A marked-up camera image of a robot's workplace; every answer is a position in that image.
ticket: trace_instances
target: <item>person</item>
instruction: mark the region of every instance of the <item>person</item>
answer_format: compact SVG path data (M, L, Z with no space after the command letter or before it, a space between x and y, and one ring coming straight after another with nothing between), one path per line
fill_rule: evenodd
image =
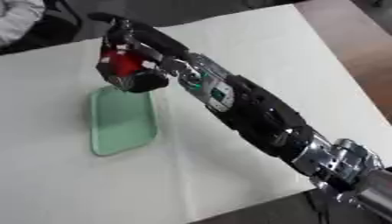
M21 39L44 11L42 0L0 0L0 48Z

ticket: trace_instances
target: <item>mint green plastic container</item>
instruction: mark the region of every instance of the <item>mint green plastic container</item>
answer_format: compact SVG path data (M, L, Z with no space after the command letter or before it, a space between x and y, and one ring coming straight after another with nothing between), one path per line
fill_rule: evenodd
M91 148L110 156L150 143L157 125L150 93L124 93L103 87L91 94Z

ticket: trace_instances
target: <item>cable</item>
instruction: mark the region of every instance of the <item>cable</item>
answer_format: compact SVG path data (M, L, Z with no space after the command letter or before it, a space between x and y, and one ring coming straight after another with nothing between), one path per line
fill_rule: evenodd
M323 207L322 207L323 209L319 209L313 199L312 192L304 192L304 197L308 202L311 210L313 210L317 214L318 224L330 224L331 219L330 219L330 211L328 208L328 204L325 201L323 201Z

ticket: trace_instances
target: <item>white table surface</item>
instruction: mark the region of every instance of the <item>white table surface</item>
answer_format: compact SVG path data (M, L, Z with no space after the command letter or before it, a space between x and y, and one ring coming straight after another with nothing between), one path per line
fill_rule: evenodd
M290 5L165 28L259 83L328 138L392 165L391 128ZM113 157L90 153L88 94L100 40L0 58L0 222L185 223L309 189L215 120L174 81L153 95L159 135Z

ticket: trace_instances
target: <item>robot forearm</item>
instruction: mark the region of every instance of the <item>robot forearm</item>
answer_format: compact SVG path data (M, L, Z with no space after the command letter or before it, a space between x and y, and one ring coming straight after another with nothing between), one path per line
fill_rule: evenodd
M106 81L122 91L145 92L164 88L169 77L176 77L260 151L281 158L337 200L392 220L392 178L372 151L348 139L329 143L269 91L146 24L105 14L93 18L112 24L97 66ZM146 61L153 65L145 66Z

